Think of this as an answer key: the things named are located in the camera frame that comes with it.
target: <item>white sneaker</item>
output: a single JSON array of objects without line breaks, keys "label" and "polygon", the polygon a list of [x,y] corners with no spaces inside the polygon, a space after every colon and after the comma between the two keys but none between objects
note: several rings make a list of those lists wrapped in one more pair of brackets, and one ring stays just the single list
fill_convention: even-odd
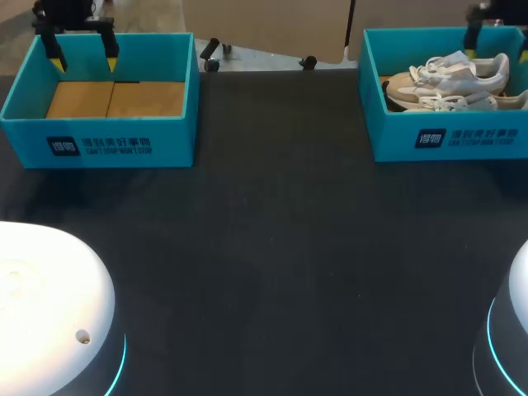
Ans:
[{"label": "white sneaker", "polygon": [[403,109],[418,107],[420,97],[462,96],[476,92],[499,95],[510,74],[510,60],[505,54],[494,59],[469,59],[461,51],[444,58],[431,58],[425,66],[411,66],[384,83],[390,101]]},{"label": "white sneaker", "polygon": [[421,111],[496,111],[528,110],[528,90],[518,97],[497,97],[489,92],[478,92],[468,97],[421,97],[418,107],[406,110]]}]

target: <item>black table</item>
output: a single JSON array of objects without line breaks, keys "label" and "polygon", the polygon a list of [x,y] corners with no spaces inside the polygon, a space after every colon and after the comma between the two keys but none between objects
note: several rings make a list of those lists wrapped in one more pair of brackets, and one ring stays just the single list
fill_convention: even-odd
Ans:
[{"label": "black table", "polygon": [[111,273],[123,394],[477,395],[528,163],[374,163],[354,71],[201,78],[190,169],[24,171],[0,137],[3,219]]}]

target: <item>shoe box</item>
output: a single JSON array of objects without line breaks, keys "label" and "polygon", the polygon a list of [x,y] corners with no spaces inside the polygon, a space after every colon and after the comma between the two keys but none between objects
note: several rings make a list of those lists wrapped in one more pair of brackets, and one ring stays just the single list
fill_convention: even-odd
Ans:
[{"label": "shoe box", "polygon": [[[528,111],[392,112],[382,83],[433,57],[464,51],[466,28],[369,29],[359,62],[359,91],[375,161],[528,158]],[[524,35],[514,26],[484,27],[479,58],[510,59],[505,94],[528,89],[528,62],[519,63]]]},{"label": "shoe box", "polygon": [[190,167],[200,73],[192,34],[117,34],[113,73],[96,34],[57,35],[60,72],[37,36],[0,124],[24,167]]}]

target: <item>floor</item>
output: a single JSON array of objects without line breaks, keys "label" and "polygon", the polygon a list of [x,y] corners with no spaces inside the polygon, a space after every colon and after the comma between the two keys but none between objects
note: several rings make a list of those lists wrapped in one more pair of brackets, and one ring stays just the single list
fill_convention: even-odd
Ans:
[{"label": "floor", "polygon": [[[98,16],[115,18],[116,32],[186,31],[180,0],[95,0]],[[0,0],[0,76],[14,75],[20,68],[35,33],[32,0]],[[207,45],[196,40],[200,54]],[[220,60],[220,71],[301,70],[299,59],[269,54],[253,49],[233,47],[231,54],[223,55],[219,47],[213,56]],[[317,69],[355,68],[356,62],[341,64],[318,63]]]}]

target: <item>shoelace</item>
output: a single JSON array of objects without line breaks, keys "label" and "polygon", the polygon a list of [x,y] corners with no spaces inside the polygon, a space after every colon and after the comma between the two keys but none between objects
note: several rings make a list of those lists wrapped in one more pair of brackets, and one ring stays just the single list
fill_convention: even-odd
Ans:
[{"label": "shoelace", "polygon": [[452,96],[442,97],[437,93],[435,97],[421,97],[418,99],[420,107],[432,109],[433,111],[465,111],[468,110],[468,102],[464,97]]},{"label": "shoelace", "polygon": [[425,66],[418,66],[415,68],[414,66],[411,66],[409,68],[409,72],[411,72],[411,78],[417,85],[422,85],[431,78],[433,74],[438,75],[441,73],[442,68],[441,66],[437,66],[435,62],[437,60],[441,59],[441,56],[435,56],[433,58],[430,58],[427,60]]}]

